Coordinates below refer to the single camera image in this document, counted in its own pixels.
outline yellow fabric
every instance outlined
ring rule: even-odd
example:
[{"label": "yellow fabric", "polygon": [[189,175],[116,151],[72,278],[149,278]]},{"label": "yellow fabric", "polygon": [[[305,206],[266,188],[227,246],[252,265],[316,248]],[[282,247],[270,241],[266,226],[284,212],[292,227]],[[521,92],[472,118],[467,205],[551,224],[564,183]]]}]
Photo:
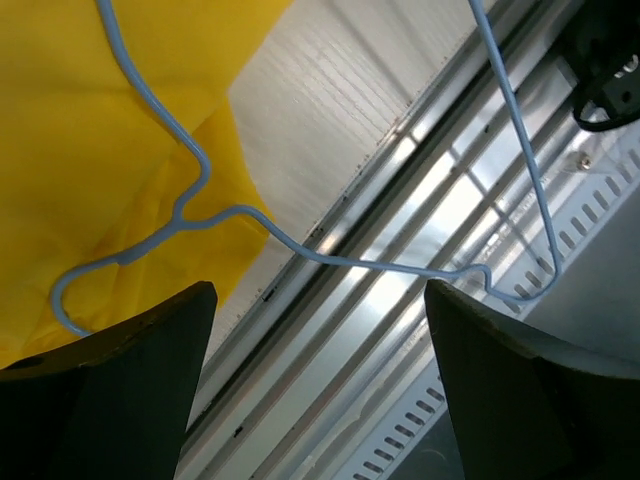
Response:
[{"label": "yellow fabric", "polygon": [[[266,207],[226,92],[291,0],[114,0],[142,75],[210,155],[186,209]],[[91,0],[0,0],[0,367],[73,340],[48,306],[69,268],[141,240],[169,218],[197,163],[118,68]],[[99,330],[197,280],[227,298],[267,234],[245,218],[182,233],[127,267],[74,282],[64,305]]]}]

